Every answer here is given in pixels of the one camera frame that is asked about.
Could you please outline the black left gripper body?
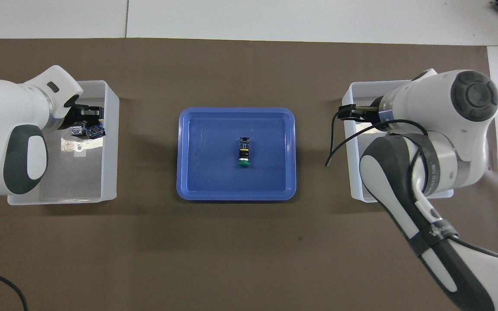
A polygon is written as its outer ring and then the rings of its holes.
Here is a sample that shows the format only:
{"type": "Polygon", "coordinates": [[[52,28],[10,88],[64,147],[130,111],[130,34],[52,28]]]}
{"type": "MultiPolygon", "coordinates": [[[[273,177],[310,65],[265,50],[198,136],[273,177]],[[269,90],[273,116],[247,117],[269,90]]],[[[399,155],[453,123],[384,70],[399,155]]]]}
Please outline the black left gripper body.
{"type": "Polygon", "coordinates": [[[83,111],[84,105],[72,104],[67,112],[67,115],[64,117],[61,125],[57,129],[65,130],[71,127],[82,128],[82,126],[84,126],[84,115],[82,114],[83,111]]]}

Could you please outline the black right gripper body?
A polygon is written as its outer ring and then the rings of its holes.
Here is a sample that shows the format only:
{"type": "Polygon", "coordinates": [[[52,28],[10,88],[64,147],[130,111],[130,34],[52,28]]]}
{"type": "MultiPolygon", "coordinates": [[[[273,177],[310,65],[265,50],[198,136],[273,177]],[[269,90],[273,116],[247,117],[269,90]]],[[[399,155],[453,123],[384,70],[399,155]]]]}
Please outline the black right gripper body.
{"type": "Polygon", "coordinates": [[[370,105],[370,108],[374,108],[372,112],[369,113],[369,121],[373,125],[383,121],[380,116],[380,104],[382,99],[383,97],[378,97],[370,105]]]}

